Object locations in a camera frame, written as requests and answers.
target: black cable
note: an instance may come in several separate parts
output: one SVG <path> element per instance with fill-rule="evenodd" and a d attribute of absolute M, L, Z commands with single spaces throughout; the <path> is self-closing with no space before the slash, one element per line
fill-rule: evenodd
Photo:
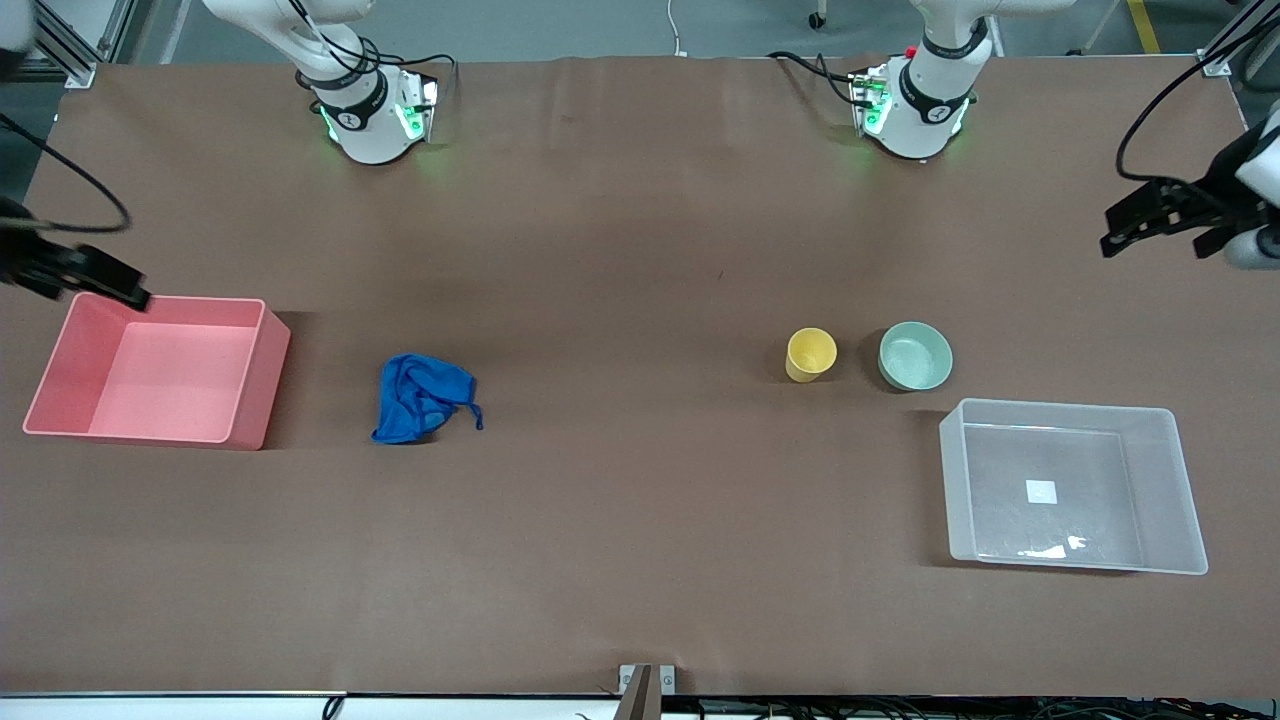
<path fill-rule="evenodd" d="M 813 73 L 815 76 L 824 76 L 828 79 L 838 79 L 841 82 L 849 82 L 849 77 L 847 76 L 832 76 L 831 73 L 824 72 L 818 65 L 814 65 L 813 63 L 810 63 L 809 60 L 805 60 L 804 58 L 801 58 L 800 55 L 796 55 L 795 53 L 787 53 L 786 50 L 778 50 L 776 53 L 769 53 L 768 55 L 765 55 L 765 58 L 769 58 L 772 60 L 791 60 L 792 63 L 800 65 L 801 68 L 809 70 L 810 73 Z"/>
<path fill-rule="evenodd" d="M 893 705 L 892 702 L 887 702 L 887 701 L 881 700 L 878 697 L 870 697 L 870 696 L 863 696 L 863 697 L 859 697 L 856 700 L 861 701 L 861 702 L 872 702 L 872 703 L 878 705 L 879 707 L 872 707 L 872 710 L 873 711 L 878 711 L 878 712 L 883 714 L 886 717 L 890 717 L 892 720 L 911 720 L 911 717 L 906 712 L 904 712 L 901 707 Z"/>
<path fill-rule="evenodd" d="M 840 97 L 841 100 L 849 102 L 854 108 L 863 108 L 863 109 L 873 108 L 873 105 L 869 101 L 854 100 L 849 95 L 845 95 L 844 92 L 840 91 L 840 87 L 836 86 L 836 78 L 831 77 L 831 70 L 827 69 L 827 59 L 822 56 L 822 53 L 818 53 L 817 58 L 814 59 L 818 60 L 818 67 L 822 68 L 822 74 L 823 77 L 827 78 L 827 85 L 831 86 L 831 91 L 836 94 L 836 97 Z M 845 82 L 849 82 L 847 76 L 845 77 Z"/>
<path fill-rule="evenodd" d="M 896 703 L 896 705 L 899 705 L 901 707 L 905 707 L 905 708 L 910 710 L 920 720 L 929 720 L 928 715 L 925 715 L 923 710 L 920 710 L 919 707 L 911 705 L 910 702 L 906 702 L 905 700 L 902 700 L 900 697 L 890 697 L 890 698 L 886 698 L 886 700 L 890 701 L 890 702 L 893 702 L 893 703 Z"/>
<path fill-rule="evenodd" d="M 814 710 L 827 714 L 831 720 L 847 720 L 850 716 L 845 714 L 844 708 L 833 703 L 814 703 Z"/>
<path fill-rule="evenodd" d="M 371 69 L 370 70 L 365 70 L 364 74 L 376 72 L 379 65 L 404 67 L 404 65 L 420 65 L 420 64 L 431 63 L 431 61 L 435 61 L 435 60 L 448 60 L 449 61 L 449 82 L 440 91 L 440 96 L 436 99 L 436 102 L 444 102 L 444 99 L 448 97 L 449 90 L 454 85 L 457 85 L 457 79 L 458 79 L 458 61 L 453 58 L 453 55 L 449 55 L 448 53 L 436 53 L 435 55 L 428 55 L 426 58 L 417 58 L 417 59 L 413 59 L 413 60 L 406 60 L 401 55 L 396 55 L 396 54 L 390 54 L 390 53 L 380 53 L 378 50 L 378 46 L 374 45 L 372 41 L 369 40 L 367 37 L 361 37 L 360 40 L 361 40 L 362 45 L 366 45 L 367 47 L 370 47 L 372 50 L 372 56 L 371 58 L 369 55 L 361 55 L 360 56 L 361 58 L 361 63 L 369 63 L 370 67 L 371 67 Z M 351 54 L 351 55 L 355 56 L 353 53 L 351 53 L 346 47 L 342 47 L 340 45 L 337 45 L 337 44 L 332 42 L 328 37 L 325 37 L 325 42 L 330 42 L 332 45 L 334 45 L 334 47 L 338 47 L 343 53 L 348 53 L 348 54 Z"/>
<path fill-rule="evenodd" d="M 1224 219 L 1230 218 L 1233 215 L 1230 208 L 1228 208 L 1221 200 L 1219 200 L 1217 197 L 1213 197 L 1208 192 L 1204 192 L 1199 187 L 1196 187 L 1194 184 L 1192 184 L 1192 183 L 1189 183 L 1189 182 L 1187 182 L 1187 181 L 1184 181 L 1181 178 L 1176 178 L 1176 177 L 1171 177 L 1171 176 L 1152 176 L 1152 174 L 1132 173 L 1128 169 L 1125 169 L 1125 167 L 1124 167 L 1124 158 L 1125 158 L 1125 152 L 1129 150 L 1129 143 L 1133 141 L 1134 136 L 1138 133 L 1138 129 L 1142 128 L 1142 126 L 1147 122 L 1147 118 L 1151 117 L 1151 114 L 1156 110 L 1156 108 L 1160 106 L 1160 104 L 1164 102 L 1166 97 L 1169 97 L 1170 95 L 1172 95 L 1172 92 L 1175 90 L 1178 90 L 1178 87 L 1181 83 L 1187 82 L 1187 79 L 1189 77 L 1192 77 L 1196 73 L 1198 73 L 1199 70 L 1202 70 L 1210 63 L 1213 63 L 1216 60 L 1220 60 L 1220 59 L 1225 58 L 1226 55 L 1231 54 L 1236 47 L 1240 47 L 1242 45 L 1244 45 L 1245 42 L 1249 42 L 1254 37 L 1260 37 L 1260 36 L 1265 36 L 1265 35 L 1270 33 L 1276 27 L 1280 27 L 1280 18 L 1277 18 L 1277 19 L 1267 19 L 1265 22 L 1258 23 L 1257 26 L 1254 26 L 1252 29 L 1249 29 L 1248 32 L 1245 32 L 1240 37 L 1238 37 L 1238 38 L 1233 40 L 1231 42 L 1224 45 L 1219 50 L 1215 50 L 1213 53 L 1210 53 L 1210 54 L 1204 55 L 1204 58 L 1202 60 L 1199 60 L 1198 63 L 1196 63 L 1194 65 L 1192 65 L 1190 68 L 1188 68 L 1187 70 L 1184 70 L 1181 74 L 1179 74 L 1176 78 L 1174 78 L 1172 82 L 1170 82 L 1167 86 L 1165 86 L 1164 90 L 1161 90 L 1160 92 L 1157 92 L 1156 97 L 1153 97 L 1151 100 L 1151 102 L 1148 102 L 1147 106 L 1142 110 L 1142 113 L 1138 114 L 1138 118 L 1133 122 L 1133 124 L 1129 126 L 1129 129 L 1125 131 L 1124 137 L 1120 140 L 1120 145 L 1119 145 L 1119 147 L 1116 147 L 1116 163 L 1115 163 L 1116 174 L 1119 174 L 1120 177 L 1123 177 L 1125 179 L 1132 179 L 1132 181 L 1138 181 L 1138 182 L 1160 181 L 1160 182 L 1165 182 L 1165 183 L 1169 183 L 1171 186 L 1179 187 L 1179 188 L 1181 188 L 1181 190 L 1184 190 L 1187 192 L 1190 192 L 1193 195 L 1198 195 L 1202 200 L 1204 200 L 1208 204 L 1213 205 L 1220 213 L 1222 213 Z"/>
<path fill-rule="evenodd" d="M 1220 33 L 1220 37 L 1222 40 L 1226 40 L 1233 32 L 1236 31 L 1236 28 L 1239 28 L 1242 24 L 1244 24 L 1245 22 L 1248 22 L 1249 15 L 1252 15 L 1258 8 L 1261 8 L 1261 5 L 1253 4 L 1253 5 L 1249 5 L 1248 8 L 1245 8 L 1244 12 L 1236 13 L 1236 15 L 1234 18 L 1231 18 L 1231 23 L 1226 27 L 1226 29 Z M 1258 23 L 1261 24 L 1261 23 L 1266 22 L 1266 19 L 1267 18 L 1262 18 L 1261 20 L 1258 20 Z M 1204 54 L 1206 55 L 1211 55 L 1213 53 L 1217 53 L 1216 47 L 1206 47 L 1204 49 Z"/>
<path fill-rule="evenodd" d="M 850 105 L 852 105 L 855 108 L 870 108 L 872 106 L 872 104 L 868 102 L 867 100 L 855 100 L 855 99 L 850 97 L 849 95 L 845 95 L 844 92 L 841 92 L 841 90 L 836 85 L 836 82 L 849 82 L 849 74 L 846 73 L 846 74 L 840 76 L 840 74 L 835 74 L 829 69 L 827 69 L 827 59 L 822 56 L 822 53 L 818 53 L 818 55 L 814 56 L 814 60 L 818 61 L 817 65 L 809 63 L 808 60 L 805 60 L 800 55 L 796 55 L 795 53 L 787 53 L 787 51 L 783 51 L 783 50 L 778 50 L 776 53 L 769 53 L 767 56 L 769 59 L 773 59 L 773 60 L 791 60 L 792 63 L 800 65 L 801 68 L 809 70 L 810 73 L 813 73 L 815 76 L 820 76 L 820 77 L 827 78 L 827 85 L 831 86 L 831 91 L 836 94 L 836 97 L 840 97 L 841 100 L 844 100 L 845 102 L 849 102 Z"/>
<path fill-rule="evenodd" d="M 855 708 L 854 714 L 856 715 L 859 712 L 859 710 L 861 710 L 861 708 Z M 904 715 L 902 711 L 895 708 L 891 705 L 890 706 L 884 706 L 884 707 L 870 707 L 869 711 L 870 712 L 879 712 L 881 715 L 883 715 L 888 720 L 905 720 L 906 719 L 906 715 Z"/>
<path fill-rule="evenodd" d="M 781 705 L 787 715 L 790 715 L 794 720 L 817 720 L 813 714 L 794 702 L 782 700 L 778 705 Z"/>
<path fill-rule="evenodd" d="M 1032 715 L 1030 720 L 1037 720 L 1041 716 L 1052 717 L 1052 720 L 1064 720 L 1065 717 L 1073 717 L 1073 716 L 1076 716 L 1076 715 L 1085 715 L 1085 714 L 1097 715 L 1098 716 L 1097 720 L 1114 720 L 1117 716 L 1128 717 L 1129 720 L 1155 720 L 1156 717 L 1161 717 L 1162 715 L 1165 715 L 1164 712 L 1160 712 L 1160 711 L 1157 711 L 1157 712 L 1138 714 L 1138 712 L 1134 712 L 1134 711 L 1132 711 L 1129 708 L 1120 707 L 1119 702 L 1115 702 L 1115 703 L 1111 703 L 1111 705 L 1094 703 L 1094 705 L 1089 705 L 1087 707 L 1079 707 L 1079 708 L 1075 708 L 1075 710 L 1068 710 L 1066 712 L 1061 712 L 1059 715 L 1053 715 L 1052 714 L 1052 710 L 1055 707 L 1064 706 L 1064 705 L 1073 705 L 1073 703 L 1078 703 L 1078 702 L 1080 702 L 1080 701 L 1074 700 L 1074 698 L 1066 698 L 1066 700 L 1060 700 L 1060 701 L 1056 701 L 1056 702 L 1051 702 L 1050 705 L 1046 705 L 1038 712 L 1036 712 L 1036 715 Z"/>
<path fill-rule="evenodd" d="M 311 14 L 307 12 L 306 8 L 302 6 L 302 3 L 300 0 L 289 0 L 289 5 L 293 8 L 293 12 L 297 13 L 298 17 L 302 18 L 303 20 L 312 20 Z M 404 59 L 403 55 L 398 55 L 398 54 L 394 54 L 394 53 L 381 53 L 381 51 L 379 51 L 378 47 L 372 44 L 372 41 L 370 41 L 366 37 L 361 37 L 360 38 L 361 51 L 356 53 L 355 50 L 349 50 L 349 49 L 339 45 L 333 38 L 330 38 L 328 35 L 325 35 L 324 32 L 320 32 L 319 31 L 319 26 L 317 26 L 317 28 L 316 28 L 315 32 L 317 32 L 320 35 L 320 40 L 323 40 L 325 42 L 325 45 L 328 45 L 330 47 L 329 55 L 332 55 L 333 59 L 337 60 L 338 64 L 343 67 L 343 69 L 346 69 L 347 72 L 351 72 L 351 73 L 356 73 L 356 74 L 369 74 L 369 73 L 372 73 L 372 72 L 375 72 L 378 69 L 378 65 L 406 67 L 406 65 L 417 65 L 417 64 L 422 64 L 422 63 L 430 63 L 430 61 L 434 61 L 434 60 L 448 60 L 449 64 L 453 65 L 454 68 L 457 68 L 457 64 L 458 64 L 458 61 L 454 60 L 452 55 L 448 55 L 445 53 L 436 53 L 435 55 L 428 55 L 426 58 L 417 58 L 417 59 L 413 59 L 413 60 L 407 60 L 407 59 Z M 348 65 L 347 63 L 344 63 L 340 58 L 338 58 L 338 55 L 333 51 L 333 49 L 340 50 L 343 54 L 346 54 L 346 55 L 348 55 L 351 58 L 357 59 L 358 60 L 357 67 L 352 68 L 351 65 Z M 369 63 L 372 67 L 367 68 L 367 69 L 361 68 L 361 65 L 364 65 L 365 63 Z"/>
<path fill-rule="evenodd" d="M 1249 720 L 1272 720 L 1275 717 L 1275 701 L 1272 700 L 1272 715 L 1266 715 L 1263 712 L 1256 712 L 1253 710 L 1247 710 L 1244 707 L 1236 707 L 1234 705 L 1226 705 L 1222 702 L 1204 703 L 1193 700 L 1187 700 L 1184 697 L 1160 697 L 1156 698 L 1153 705 L 1157 707 L 1172 706 L 1183 712 L 1183 716 L 1192 717 L 1247 717 Z"/>
<path fill-rule="evenodd" d="M 342 705 L 347 701 L 343 696 L 333 696 L 324 703 L 324 710 L 320 712 L 320 720 L 334 720 L 339 712 L 342 712 Z"/>
<path fill-rule="evenodd" d="M 72 223 L 56 223 L 52 220 L 5 218 L 0 219 L 0 227 L 24 228 L 33 231 L 77 232 L 86 234 L 109 234 L 115 232 L 124 232 L 131 227 L 133 227 L 133 217 L 129 215 L 129 209 L 125 208 L 124 202 L 120 202 L 120 199 L 116 197 L 114 192 L 108 190 L 108 187 L 102 184 L 101 181 L 91 176 L 88 170 L 77 165 L 69 158 L 50 147 L 47 142 L 28 132 L 27 128 L 19 126 L 13 120 L 13 118 L 5 115 L 4 113 L 0 113 L 0 124 L 4 124 L 6 128 L 18 133 L 19 136 L 22 136 L 23 140 L 38 147 L 41 152 L 47 154 L 50 158 L 58 160 L 63 165 L 67 165 L 67 168 L 70 169 L 73 173 L 84 178 L 86 182 L 93 186 L 99 192 L 102 193 L 104 197 L 106 197 L 111 202 L 111 205 L 115 206 L 115 211 L 120 215 L 120 219 L 111 225 L 77 225 Z"/>

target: yellow floor tape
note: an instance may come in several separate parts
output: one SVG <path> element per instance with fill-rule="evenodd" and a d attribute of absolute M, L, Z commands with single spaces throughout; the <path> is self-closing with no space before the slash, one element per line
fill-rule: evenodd
<path fill-rule="evenodd" d="M 1138 41 L 1142 42 L 1142 51 L 1148 55 L 1160 54 L 1160 42 L 1156 41 L 1156 28 L 1151 27 L 1151 15 L 1147 14 L 1147 5 L 1142 0 L 1129 0 L 1129 14 L 1133 15 L 1133 27 L 1138 29 Z"/>

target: yellow cup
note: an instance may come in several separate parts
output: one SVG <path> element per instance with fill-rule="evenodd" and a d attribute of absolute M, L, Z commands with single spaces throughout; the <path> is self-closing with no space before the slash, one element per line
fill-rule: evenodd
<path fill-rule="evenodd" d="M 787 341 L 787 377 L 808 383 L 836 364 L 836 340 L 827 331 L 805 328 Z"/>

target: white label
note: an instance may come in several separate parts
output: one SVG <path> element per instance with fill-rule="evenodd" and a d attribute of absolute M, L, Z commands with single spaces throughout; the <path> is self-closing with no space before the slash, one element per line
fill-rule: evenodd
<path fill-rule="evenodd" d="M 1057 486 L 1053 480 L 1027 480 L 1027 502 L 1057 505 Z"/>

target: metal bracket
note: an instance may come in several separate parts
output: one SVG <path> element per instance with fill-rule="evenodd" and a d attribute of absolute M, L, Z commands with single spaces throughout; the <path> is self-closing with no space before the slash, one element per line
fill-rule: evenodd
<path fill-rule="evenodd" d="M 1196 59 L 1201 61 L 1204 60 L 1203 47 L 1196 51 Z M 1229 59 L 1226 58 L 1221 60 L 1215 60 L 1204 65 L 1204 68 L 1201 72 L 1204 74 L 1204 77 L 1231 77 L 1231 64 L 1228 60 Z"/>
<path fill-rule="evenodd" d="M 45 3 L 36 1 L 36 47 L 45 58 L 67 73 L 68 90 L 84 90 L 93 85 L 102 56 L 76 29 L 67 24 Z"/>
<path fill-rule="evenodd" d="M 675 665 L 655 665 L 658 670 L 658 687 L 662 689 L 662 694 L 676 694 L 676 666 Z M 627 692 L 627 685 L 631 684 L 631 678 L 635 676 L 635 665 L 620 665 L 618 666 L 618 694 Z"/>

